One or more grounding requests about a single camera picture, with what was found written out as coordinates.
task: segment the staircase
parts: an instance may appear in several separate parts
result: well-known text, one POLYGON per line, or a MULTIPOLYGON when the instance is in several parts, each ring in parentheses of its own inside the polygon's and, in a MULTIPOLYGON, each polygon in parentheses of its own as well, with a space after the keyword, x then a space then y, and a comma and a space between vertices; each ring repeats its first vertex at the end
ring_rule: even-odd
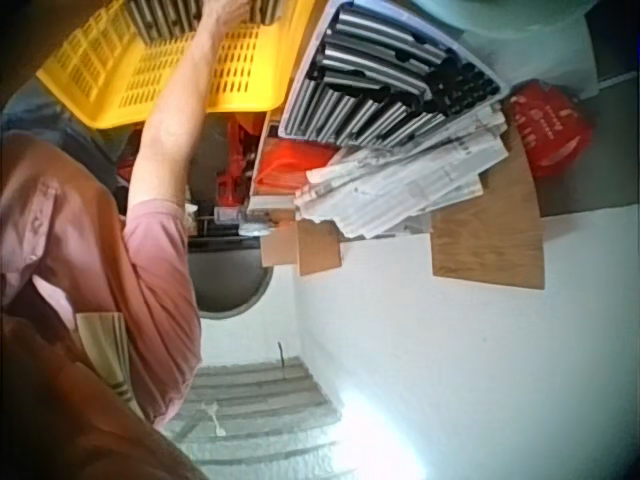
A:
POLYGON ((216 480, 351 480, 340 416, 299 359, 203 367, 163 433, 216 480))

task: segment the yellow plastic crate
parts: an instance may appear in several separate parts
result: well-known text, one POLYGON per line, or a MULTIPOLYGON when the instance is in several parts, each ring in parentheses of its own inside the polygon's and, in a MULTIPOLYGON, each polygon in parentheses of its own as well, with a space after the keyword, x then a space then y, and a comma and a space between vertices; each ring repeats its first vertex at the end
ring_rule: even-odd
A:
MULTIPOLYGON (((274 25, 243 24, 227 34, 207 111, 269 111, 284 101, 313 1, 286 0, 274 25)), ((76 30, 37 75, 92 128, 144 121, 192 36, 147 47, 117 0, 76 30)))

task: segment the shirt sleeve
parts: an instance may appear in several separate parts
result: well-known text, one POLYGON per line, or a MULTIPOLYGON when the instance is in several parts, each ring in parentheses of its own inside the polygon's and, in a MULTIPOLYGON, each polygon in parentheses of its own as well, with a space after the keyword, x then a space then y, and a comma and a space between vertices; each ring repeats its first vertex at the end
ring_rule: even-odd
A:
POLYGON ((162 352, 144 352, 139 359, 166 411, 153 419, 162 425, 180 408, 200 364, 200 319, 187 264, 184 211, 164 200, 131 207, 123 231, 129 260, 140 282, 153 325, 134 325, 132 342, 153 328, 162 352))

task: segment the person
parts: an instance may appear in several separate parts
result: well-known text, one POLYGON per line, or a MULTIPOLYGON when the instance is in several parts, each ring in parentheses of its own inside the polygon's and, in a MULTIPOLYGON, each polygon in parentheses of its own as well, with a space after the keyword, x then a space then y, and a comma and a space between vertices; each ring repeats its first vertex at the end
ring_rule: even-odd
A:
POLYGON ((218 46, 248 12, 248 0, 204 1, 144 125, 124 219, 108 169, 90 171, 104 164, 86 158, 94 139, 69 134, 69 123, 65 132, 44 128, 42 115, 59 107, 14 115, 7 104, 3 478, 202 478, 153 427, 180 408, 200 363, 185 186, 218 46))

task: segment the hand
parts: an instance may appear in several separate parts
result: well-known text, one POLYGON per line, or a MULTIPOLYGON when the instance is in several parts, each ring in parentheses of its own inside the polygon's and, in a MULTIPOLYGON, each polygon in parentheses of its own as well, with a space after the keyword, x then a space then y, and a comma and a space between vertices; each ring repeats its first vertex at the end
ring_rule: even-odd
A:
POLYGON ((201 24, 224 36, 249 16, 249 0, 204 0, 201 24))

